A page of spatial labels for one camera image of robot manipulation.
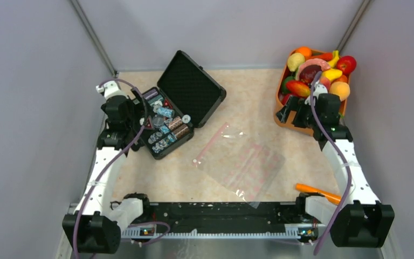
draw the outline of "orange basket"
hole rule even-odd
[[[293,50],[289,56],[291,56],[292,54],[295,53],[296,50]],[[312,50],[312,55],[320,55],[326,52],[323,51],[319,51],[319,50]],[[286,123],[281,123],[280,120],[277,118],[276,113],[279,112],[282,108],[283,108],[283,104],[281,103],[280,100],[283,100],[283,94],[281,93],[281,83],[283,83],[283,81],[285,80],[286,77],[291,75],[291,71],[288,69],[288,67],[285,65],[285,68],[283,68],[283,73],[281,74],[281,78],[280,78],[280,83],[277,87],[277,91],[275,92],[275,108],[274,108],[274,121],[275,123],[277,123],[278,126],[280,127],[285,127],[285,128],[289,128],[295,131],[299,131],[301,133],[313,136],[313,130],[311,128],[298,128],[298,127],[294,127],[294,125],[292,124],[294,116],[296,115],[296,111],[290,111],[289,116],[288,116],[288,120],[286,121]],[[347,75],[347,83],[350,84],[350,75]],[[342,103],[340,103],[340,109],[339,112],[343,115],[345,115],[345,110],[347,109],[347,100],[343,101]]]

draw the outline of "clear ziplock bag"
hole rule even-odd
[[[192,163],[257,208],[284,157],[225,123]]]

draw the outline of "orange marker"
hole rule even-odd
[[[320,190],[308,185],[303,185],[301,183],[296,184],[296,190],[302,192],[302,193],[319,193],[326,197],[328,201],[330,201],[333,204],[339,205],[340,203],[340,196],[337,196],[335,194],[325,192],[324,190]]]

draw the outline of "table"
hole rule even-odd
[[[277,149],[285,158],[261,201],[294,201],[296,183],[304,183],[334,194],[339,188],[318,143],[307,135],[277,126],[272,113],[275,89],[282,69],[207,70],[227,91],[227,97],[194,137],[162,160],[141,148],[130,151],[117,179],[112,200],[128,193],[145,193],[152,202],[242,201],[234,192],[192,165],[218,129],[229,122],[246,134]],[[141,92],[156,86],[162,71],[121,72],[119,78]],[[130,96],[130,90],[123,85]]]

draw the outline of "black foam lining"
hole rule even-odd
[[[218,85],[183,52],[177,53],[158,81],[158,87],[195,127],[212,109],[222,92]]]

